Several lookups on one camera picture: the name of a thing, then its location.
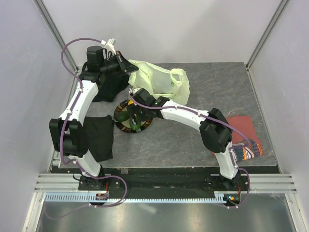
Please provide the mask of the light green plastic bag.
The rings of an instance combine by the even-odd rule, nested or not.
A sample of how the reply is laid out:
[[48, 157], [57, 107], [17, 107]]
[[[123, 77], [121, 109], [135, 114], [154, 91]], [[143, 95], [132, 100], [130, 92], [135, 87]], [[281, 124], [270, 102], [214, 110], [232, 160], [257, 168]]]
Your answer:
[[186, 105], [190, 96], [190, 84], [185, 70], [164, 69], [146, 61], [129, 60], [139, 69], [131, 73], [128, 83], [133, 89], [143, 88], [156, 99], [160, 96]]

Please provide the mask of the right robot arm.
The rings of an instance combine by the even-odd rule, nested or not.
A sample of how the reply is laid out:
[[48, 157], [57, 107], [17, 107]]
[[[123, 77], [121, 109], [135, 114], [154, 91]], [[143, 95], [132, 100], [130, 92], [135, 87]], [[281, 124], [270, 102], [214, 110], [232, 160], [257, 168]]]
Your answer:
[[232, 155], [232, 127], [220, 110], [196, 110], [165, 97], [155, 98], [147, 90], [129, 89], [127, 110], [133, 125], [153, 118], [172, 120], [200, 132], [203, 145], [219, 164], [222, 187], [233, 190], [238, 184], [238, 166]]

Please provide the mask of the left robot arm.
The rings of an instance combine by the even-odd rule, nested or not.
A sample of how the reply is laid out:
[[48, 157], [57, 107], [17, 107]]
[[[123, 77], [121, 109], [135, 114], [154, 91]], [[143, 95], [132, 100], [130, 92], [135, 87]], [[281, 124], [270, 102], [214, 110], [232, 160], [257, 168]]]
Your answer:
[[87, 48], [87, 61], [77, 77], [79, 84], [73, 98], [59, 118], [49, 122], [52, 142], [60, 153], [61, 163], [76, 164], [82, 174], [90, 177], [89, 185], [95, 190], [105, 187], [106, 178], [90, 152], [84, 129], [85, 115], [101, 89], [106, 90], [124, 76], [138, 71], [138, 67], [125, 59], [120, 51], [109, 59], [104, 57], [104, 51], [101, 46]]

